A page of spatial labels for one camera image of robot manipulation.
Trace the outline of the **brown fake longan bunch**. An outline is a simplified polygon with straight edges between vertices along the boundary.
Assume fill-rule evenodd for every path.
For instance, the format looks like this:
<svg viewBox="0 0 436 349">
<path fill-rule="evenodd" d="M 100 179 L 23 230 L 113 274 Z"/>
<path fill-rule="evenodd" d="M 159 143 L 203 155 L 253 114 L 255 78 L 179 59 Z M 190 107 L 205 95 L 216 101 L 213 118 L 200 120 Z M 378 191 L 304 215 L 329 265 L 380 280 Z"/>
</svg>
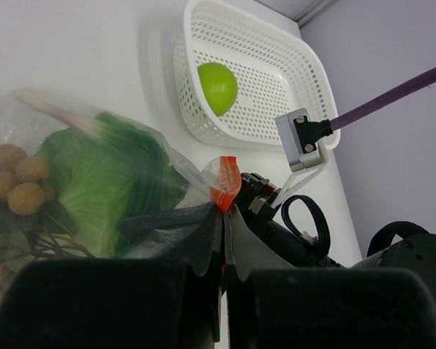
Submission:
<svg viewBox="0 0 436 349">
<path fill-rule="evenodd" d="M 92 256 L 76 239 L 68 179 L 46 156 L 0 145 L 0 292 L 31 262 Z"/>
</svg>

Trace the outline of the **green fake lettuce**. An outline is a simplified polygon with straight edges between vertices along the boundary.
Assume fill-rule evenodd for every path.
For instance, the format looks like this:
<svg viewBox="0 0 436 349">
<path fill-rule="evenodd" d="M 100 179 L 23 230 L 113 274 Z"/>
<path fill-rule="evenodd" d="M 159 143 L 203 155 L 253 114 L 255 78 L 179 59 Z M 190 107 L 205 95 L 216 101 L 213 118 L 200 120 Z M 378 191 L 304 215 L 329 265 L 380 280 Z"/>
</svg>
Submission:
<svg viewBox="0 0 436 349">
<path fill-rule="evenodd" d="M 122 219 L 173 210 L 189 183 L 151 132 L 107 112 L 94 120 L 102 126 L 99 140 L 68 127 L 46 137 L 37 154 L 69 177 L 77 241 L 95 257 L 111 258 L 130 248 L 117 229 Z"/>
</svg>

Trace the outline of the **green fake apple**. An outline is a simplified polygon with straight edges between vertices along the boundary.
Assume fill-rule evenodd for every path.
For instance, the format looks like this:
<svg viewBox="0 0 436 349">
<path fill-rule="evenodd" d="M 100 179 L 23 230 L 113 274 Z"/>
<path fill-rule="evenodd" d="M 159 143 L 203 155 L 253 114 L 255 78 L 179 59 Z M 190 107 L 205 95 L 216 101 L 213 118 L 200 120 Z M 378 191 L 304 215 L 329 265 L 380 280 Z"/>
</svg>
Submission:
<svg viewBox="0 0 436 349">
<path fill-rule="evenodd" d="M 220 63 L 198 66 L 198 76 L 204 97 L 216 116 L 225 115 L 238 97 L 238 82 L 233 72 Z"/>
</svg>

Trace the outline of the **white perforated plastic basket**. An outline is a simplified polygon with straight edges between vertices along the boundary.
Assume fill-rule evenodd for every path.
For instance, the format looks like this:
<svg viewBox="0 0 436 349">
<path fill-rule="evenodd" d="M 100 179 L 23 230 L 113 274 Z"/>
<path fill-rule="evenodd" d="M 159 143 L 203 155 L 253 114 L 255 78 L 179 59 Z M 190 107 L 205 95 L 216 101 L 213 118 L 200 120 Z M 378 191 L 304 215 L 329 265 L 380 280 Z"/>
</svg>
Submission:
<svg viewBox="0 0 436 349">
<path fill-rule="evenodd" d="M 197 68 L 227 66 L 238 96 L 223 116 L 204 97 Z M 301 39 L 224 1 L 189 1 L 174 51 L 182 118 L 190 133 L 219 147 L 278 151 L 275 118 L 304 108 L 313 121 L 338 116 L 318 56 Z"/>
</svg>

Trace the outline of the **clear zip bag orange seal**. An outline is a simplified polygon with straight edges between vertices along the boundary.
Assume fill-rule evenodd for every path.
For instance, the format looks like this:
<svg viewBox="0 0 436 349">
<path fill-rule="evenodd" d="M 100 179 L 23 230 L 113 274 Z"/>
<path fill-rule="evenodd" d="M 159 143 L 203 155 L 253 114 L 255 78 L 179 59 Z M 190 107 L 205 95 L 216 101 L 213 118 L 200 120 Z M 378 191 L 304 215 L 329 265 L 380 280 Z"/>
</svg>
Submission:
<svg viewBox="0 0 436 349">
<path fill-rule="evenodd" d="M 185 215 L 226 211 L 240 189 L 233 156 L 197 169 L 153 128 L 17 89 L 0 99 L 0 299 L 32 262 L 160 257 Z"/>
</svg>

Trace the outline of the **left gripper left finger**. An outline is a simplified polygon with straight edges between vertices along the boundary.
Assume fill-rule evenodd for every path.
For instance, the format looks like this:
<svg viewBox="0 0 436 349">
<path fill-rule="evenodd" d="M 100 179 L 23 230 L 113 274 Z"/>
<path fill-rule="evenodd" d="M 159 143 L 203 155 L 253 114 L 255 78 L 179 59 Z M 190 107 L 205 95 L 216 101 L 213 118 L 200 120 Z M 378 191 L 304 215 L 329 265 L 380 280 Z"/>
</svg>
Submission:
<svg viewBox="0 0 436 349">
<path fill-rule="evenodd" d="M 220 340 L 222 214 L 160 257 L 34 262 L 0 303 L 0 348 L 212 348 Z"/>
</svg>

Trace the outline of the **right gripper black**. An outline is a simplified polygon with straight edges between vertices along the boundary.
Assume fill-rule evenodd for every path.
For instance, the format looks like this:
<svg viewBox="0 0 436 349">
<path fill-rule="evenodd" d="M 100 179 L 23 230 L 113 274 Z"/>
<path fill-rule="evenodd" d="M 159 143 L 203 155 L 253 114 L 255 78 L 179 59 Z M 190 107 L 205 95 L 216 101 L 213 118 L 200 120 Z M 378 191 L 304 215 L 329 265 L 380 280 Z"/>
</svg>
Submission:
<svg viewBox="0 0 436 349">
<path fill-rule="evenodd" d="M 279 192 L 279 188 L 260 174 L 243 172 L 241 173 L 241 189 L 234 204 L 238 207 L 245 222 L 254 220 L 269 222 L 276 214 L 276 208 L 272 208 L 272 204 Z M 199 223 L 213 207 L 213 204 L 207 203 L 128 217 L 120 221 L 117 229 L 129 243 L 141 243 L 154 230 L 181 228 Z"/>
</svg>

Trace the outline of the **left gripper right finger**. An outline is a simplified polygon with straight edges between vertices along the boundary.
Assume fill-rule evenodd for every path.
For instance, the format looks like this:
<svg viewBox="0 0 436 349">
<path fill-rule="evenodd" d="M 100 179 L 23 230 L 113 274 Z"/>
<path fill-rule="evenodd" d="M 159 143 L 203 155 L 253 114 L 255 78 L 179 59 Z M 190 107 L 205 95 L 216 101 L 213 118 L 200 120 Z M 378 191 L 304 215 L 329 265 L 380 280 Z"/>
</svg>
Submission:
<svg viewBox="0 0 436 349">
<path fill-rule="evenodd" d="M 436 234 L 351 268 L 296 268 L 224 218 L 231 348 L 436 348 Z"/>
</svg>

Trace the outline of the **right aluminium frame post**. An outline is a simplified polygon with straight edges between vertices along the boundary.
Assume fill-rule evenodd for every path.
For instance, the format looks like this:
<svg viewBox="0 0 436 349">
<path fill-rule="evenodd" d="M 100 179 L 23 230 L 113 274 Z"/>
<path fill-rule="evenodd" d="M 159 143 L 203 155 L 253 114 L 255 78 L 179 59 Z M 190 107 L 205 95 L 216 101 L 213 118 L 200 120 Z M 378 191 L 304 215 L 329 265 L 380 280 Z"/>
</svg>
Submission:
<svg viewBox="0 0 436 349">
<path fill-rule="evenodd" d="M 301 10 L 292 19 L 297 23 L 299 29 L 307 26 L 318 17 L 320 17 L 324 12 L 328 11 L 332 6 L 339 3 L 339 0 L 316 0 L 310 2 L 303 10 Z"/>
</svg>

